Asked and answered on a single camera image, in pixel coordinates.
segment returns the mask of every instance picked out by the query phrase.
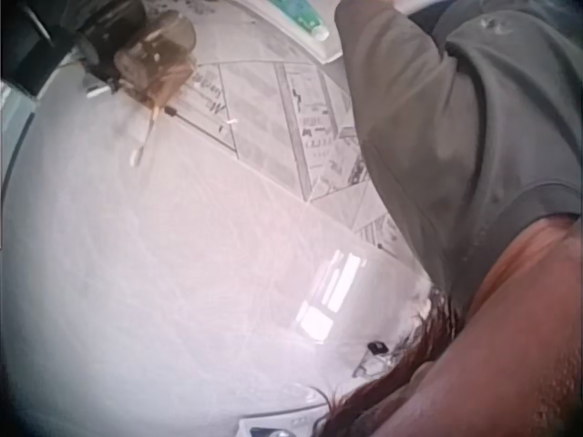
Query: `gray t-shirt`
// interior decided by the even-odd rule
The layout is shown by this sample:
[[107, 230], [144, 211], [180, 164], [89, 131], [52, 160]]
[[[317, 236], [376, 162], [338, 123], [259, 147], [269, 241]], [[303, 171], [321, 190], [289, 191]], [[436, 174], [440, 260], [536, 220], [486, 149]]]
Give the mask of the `gray t-shirt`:
[[458, 0], [429, 36], [384, 0], [336, 10], [372, 181], [461, 311], [520, 231], [580, 215], [582, 20], [559, 0]]

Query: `skin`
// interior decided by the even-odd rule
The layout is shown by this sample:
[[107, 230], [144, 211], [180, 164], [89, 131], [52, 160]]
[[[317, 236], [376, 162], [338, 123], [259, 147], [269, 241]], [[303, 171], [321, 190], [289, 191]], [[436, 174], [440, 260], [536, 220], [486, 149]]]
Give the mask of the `skin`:
[[463, 332], [383, 402], [373, 437], [546, 435], [566, 419], [581, 387], [581, 236], [572, 222], [546, 218], [513, 241]]

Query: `newspaper page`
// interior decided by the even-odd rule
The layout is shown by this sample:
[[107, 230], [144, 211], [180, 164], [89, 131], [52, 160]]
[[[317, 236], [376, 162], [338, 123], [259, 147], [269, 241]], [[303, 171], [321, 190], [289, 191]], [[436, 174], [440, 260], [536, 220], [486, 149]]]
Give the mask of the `newspaper page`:
[[170, 104], [231, 158], [387, 253], [406, 244], [371, 183], [350, 96], [291, 39], [225, 1], [147, 0], [195, 26], [195, 74]]

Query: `neck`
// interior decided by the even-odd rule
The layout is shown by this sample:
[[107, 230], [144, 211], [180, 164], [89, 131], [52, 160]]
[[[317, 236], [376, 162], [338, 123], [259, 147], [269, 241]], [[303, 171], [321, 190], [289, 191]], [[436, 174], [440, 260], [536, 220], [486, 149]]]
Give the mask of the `neck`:
[[470, 321], [504, 284], [537, 264], [567, 235], [574, 221], [567, 216], [542, 218], [518, 234], [486, 275], [466, 320]]

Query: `white surface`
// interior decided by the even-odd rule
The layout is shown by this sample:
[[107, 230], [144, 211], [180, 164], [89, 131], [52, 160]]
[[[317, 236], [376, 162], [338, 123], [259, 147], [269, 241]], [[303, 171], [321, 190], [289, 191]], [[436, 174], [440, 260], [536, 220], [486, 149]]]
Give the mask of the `white surface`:
[[[141, 117], [123, 95], [86, 99], [70, 67], [16, 161], [3, 336], [19, 411], [36, 427], [232, 437], [243, 415], [320, 403], [305, 385], [332, 392], [368, 341], [412, 328], [428, 290], [414, 264], [176, 119], [159, 119], [130, 168]], [[343, 274], [348, 259], [358, 267]]]

